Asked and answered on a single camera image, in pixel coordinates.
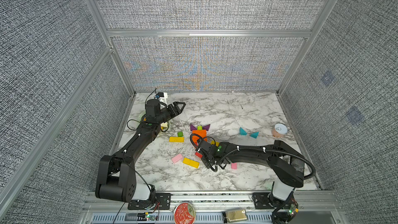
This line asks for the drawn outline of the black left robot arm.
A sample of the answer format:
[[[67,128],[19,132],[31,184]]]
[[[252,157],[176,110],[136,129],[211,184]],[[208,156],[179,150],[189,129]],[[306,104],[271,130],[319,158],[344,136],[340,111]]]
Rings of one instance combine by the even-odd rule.
[[[132,203],[139,208],[149,208],[155,204],[155,188],[146,182],[137,182],[139,174],[135,170],[135,163],[161,132],[161,124],[180,115],[185,106],[184,102],[166,105],[156,99],[146,101],[145,115],[134,136],[113,155],[100,159],[95,188],[97,198]]]

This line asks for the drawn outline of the purple triangle block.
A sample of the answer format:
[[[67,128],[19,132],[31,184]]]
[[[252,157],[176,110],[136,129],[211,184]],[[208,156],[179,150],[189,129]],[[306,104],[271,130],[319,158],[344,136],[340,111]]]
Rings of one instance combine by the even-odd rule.
[[[210,129],[210,124],[202,126],[203,130],[208,131]]]
[[[197,128],[193,124],[190,124],[190,131],[194,131],[194,130],[197,130]]]

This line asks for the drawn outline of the orange block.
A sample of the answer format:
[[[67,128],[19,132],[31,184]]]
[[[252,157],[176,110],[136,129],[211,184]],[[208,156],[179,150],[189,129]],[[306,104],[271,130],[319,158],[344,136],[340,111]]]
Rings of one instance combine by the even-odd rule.
[[[192,133],[200,135],[200,136],[206,136],[207,131],[206,130],[193,130]]]
[[[196,136],[192,138],[192,142],[194,143],[194,146],[198,146],[201,141],[206,142],[207,139],[200,139],[199,137],[196,137]]]
[[[191,134],[191,137],[197,137],[198,139],[206,139],[207,138],[206,136],[202,137],[202,136],[200,136],[199,134],[196,134],[196,133]]]

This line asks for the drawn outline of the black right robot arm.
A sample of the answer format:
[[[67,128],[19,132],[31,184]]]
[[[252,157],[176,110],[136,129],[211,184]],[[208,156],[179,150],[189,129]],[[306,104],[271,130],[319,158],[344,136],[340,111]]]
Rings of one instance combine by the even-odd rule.
[[[301,153],[297,152],[287,143],[275,140],[271,145],[246,146],[229,142],[215,145],[198,137],[191,144],[196,152],[202,155],[202,162],[208,169],[216,172],[225,169],[227,164],[248,163],[271,168],[277,176],[274,181],[269,200],[271,205],[275,202],[286,205],[293,198],[293,192],[304,186],[304,181],[311,179],[316,174],[315,166]]]

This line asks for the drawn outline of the red block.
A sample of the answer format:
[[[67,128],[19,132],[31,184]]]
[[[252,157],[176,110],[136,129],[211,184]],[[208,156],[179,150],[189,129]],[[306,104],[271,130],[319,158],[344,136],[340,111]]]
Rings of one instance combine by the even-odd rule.
[[[196,152],[195,155],[196,155],[197,157],[199,157],[199,158],[202,158],[202,157],[203,157],[203,155],[200,154],[199,152]]]

